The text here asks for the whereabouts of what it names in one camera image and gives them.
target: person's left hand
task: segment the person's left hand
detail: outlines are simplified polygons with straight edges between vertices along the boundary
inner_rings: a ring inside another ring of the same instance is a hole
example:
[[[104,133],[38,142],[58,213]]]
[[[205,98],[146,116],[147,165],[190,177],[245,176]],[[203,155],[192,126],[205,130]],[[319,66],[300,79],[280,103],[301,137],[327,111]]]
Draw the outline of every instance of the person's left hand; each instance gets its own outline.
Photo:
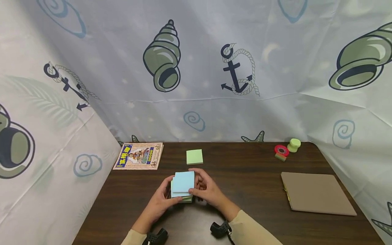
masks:
[[[182,201],[182,197],[169,198],[170,196],[170,182],[174,175],[163,180],[162,184],[155,191],[151,197],[146,208],[132,226],[134,231],[140,234],[147,234],[151,226],[163,215],[163,213],[174,204]]]

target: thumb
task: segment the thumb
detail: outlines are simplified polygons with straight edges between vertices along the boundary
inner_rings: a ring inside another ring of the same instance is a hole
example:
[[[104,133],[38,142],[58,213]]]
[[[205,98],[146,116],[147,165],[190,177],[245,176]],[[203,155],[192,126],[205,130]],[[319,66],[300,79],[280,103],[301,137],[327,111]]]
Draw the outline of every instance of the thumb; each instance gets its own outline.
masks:
[[[190,188],[190,189],[188,190],[188,192],[191,193],[192,195],[197,196],[197,197],[200,197],[200,198],[202,198],[202,199],[205,199],[205,197],[206,197],[205,191],[201,191],[201,190],[199,190],[199,189]]]
[[[180,197],[180,196],[166,200],[166,204],[168,207],[171,207],[171,206],[178,204],[180,202],[182,202],[182,197]]]

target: black wrist mount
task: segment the black wrist mount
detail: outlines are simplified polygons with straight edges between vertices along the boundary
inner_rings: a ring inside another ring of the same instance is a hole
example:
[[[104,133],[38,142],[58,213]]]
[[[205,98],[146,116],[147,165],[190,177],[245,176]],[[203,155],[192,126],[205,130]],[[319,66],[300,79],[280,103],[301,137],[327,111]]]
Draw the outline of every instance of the black wrist mount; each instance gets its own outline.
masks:
[[[210,231],[215,238],[222,238],[225,235],[231,235],[231,227],[229,226],[229,222],[225,220],[222,225],[218,225],[217,223],[212,223]]]
[[[147,237],[142,243],[142,245],[161,245],[164,244],[167,240],[167,231],[165,229],[161,229],[158,234],[153,234],[151,232],[147,233]]]

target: person's right hand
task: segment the person's right hand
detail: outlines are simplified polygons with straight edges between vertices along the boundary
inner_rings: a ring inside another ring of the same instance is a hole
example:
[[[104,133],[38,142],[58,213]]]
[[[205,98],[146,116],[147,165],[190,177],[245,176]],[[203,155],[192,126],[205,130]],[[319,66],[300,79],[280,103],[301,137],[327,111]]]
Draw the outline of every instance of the person's right hand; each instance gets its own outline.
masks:
[[[217,184],[203,169],[188,170],[195,172],[195,188],[189,189],[188,192],[206,200],[231,222],[241,209],[221,192]]]
[[[203,169],[188,170],[195,172],[195,188],[189,189],[189,193],[206,200],[208,204],[219,209],[227,198],[217,184]]]

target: sleeve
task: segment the sleeve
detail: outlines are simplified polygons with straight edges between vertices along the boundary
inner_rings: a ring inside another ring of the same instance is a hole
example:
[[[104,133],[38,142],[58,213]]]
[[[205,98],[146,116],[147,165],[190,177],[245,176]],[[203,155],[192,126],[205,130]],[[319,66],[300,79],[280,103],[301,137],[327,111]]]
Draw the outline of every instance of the sleeve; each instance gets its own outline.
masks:
[[[146,234],[140,234],[134,230],[130,230],[121,245],[142,245],[146,237]]]
[[[269,231],[242,210],[229,225],[232,230],[230,238],[235,245],[282,245]]]

